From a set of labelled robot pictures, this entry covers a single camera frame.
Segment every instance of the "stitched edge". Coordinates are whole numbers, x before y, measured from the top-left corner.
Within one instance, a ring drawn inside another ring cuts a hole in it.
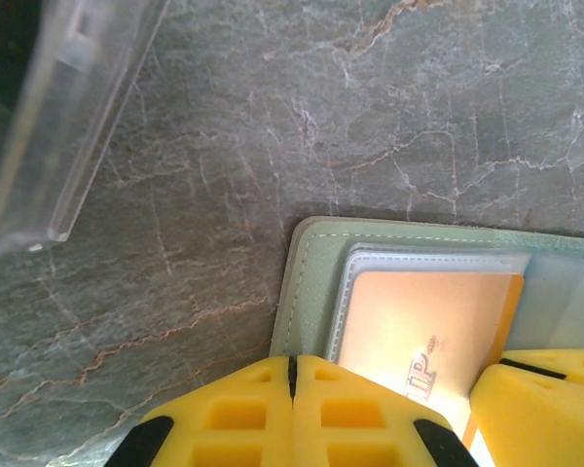
[[[307,264],[308,254],[310,253],[311,243],[315,238],[326,238],[326,237],[353,237],[353,238],[400,238],[403,240],[433,240],[433,241],[456,241],[459,243],[487,243],[491,244],[490,240],[479,240],[474,238],[449,238],[441,236],[408,236],[408,235],[383,235],[380,233],[314,233],[305,244],[305,253],[303,259],[301,260],[301,271],[299,272],[299,279],[296,283],[296,290],[294,291],[294,301],[290,308],[290,318],[288,319],[287,332],[285,335],[285,344],[283,346],[283,354],[287,354],[288,346],[290,343],[290,332],[292,330],[292,320],[294,319],[294,313],[296,311],[296,305],[299,301],[299,293],[301,290],[301,283],[303,282],[303,273],[305,272],[305,266]]]

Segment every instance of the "card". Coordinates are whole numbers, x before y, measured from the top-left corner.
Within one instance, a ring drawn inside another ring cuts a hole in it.
[[[509,273],[362,272],[338,363],[441,413],[470,446],[469,392],[500,358],[523,283]]]

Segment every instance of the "clear plastic case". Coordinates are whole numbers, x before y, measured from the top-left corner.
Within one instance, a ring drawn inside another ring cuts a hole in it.
[[[584,256],[532,256],[506,349],[532,348],[584,348]]]
[[[355,279],[366,271],[479,272],[524,275],[531,254],[515,250],[394,247],[357,243],[347,256],[325,358],[337,362]]]
[[[69,236],[167,2],[43,2],[18,104],[0,106],[0,252]]]

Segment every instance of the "gray marble countertop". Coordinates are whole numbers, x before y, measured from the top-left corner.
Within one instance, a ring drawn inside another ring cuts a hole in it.
[[[584,234],[584,1],[174,0],[72,236],[0,259],[0,466],[266,356],[315,214]]]

